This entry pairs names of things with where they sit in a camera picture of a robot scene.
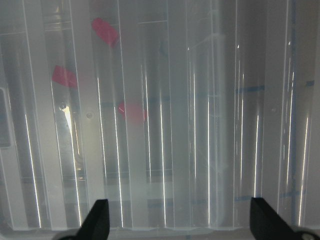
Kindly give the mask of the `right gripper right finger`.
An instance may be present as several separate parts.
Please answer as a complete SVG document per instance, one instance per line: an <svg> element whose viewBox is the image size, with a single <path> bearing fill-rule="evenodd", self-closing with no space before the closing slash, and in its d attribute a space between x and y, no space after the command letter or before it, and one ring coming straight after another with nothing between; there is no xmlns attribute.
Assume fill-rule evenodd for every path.
<svg viewBox="0 0 320 240"><path fill-rule="evenodd" d="M296 240L292 228L261 197L250 200L250 231L256 240Z"/></svg>

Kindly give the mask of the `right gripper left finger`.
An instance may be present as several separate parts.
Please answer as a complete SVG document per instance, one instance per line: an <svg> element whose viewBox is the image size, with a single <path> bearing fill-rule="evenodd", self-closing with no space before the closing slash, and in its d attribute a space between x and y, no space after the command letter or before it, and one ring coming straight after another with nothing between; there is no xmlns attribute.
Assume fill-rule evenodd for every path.
<svg viewBox="0 0 320 240"><path fill-rule="evenodd" d="M95 201L75 240L107 240L110 233L110 213L107 199Z"/></svg>

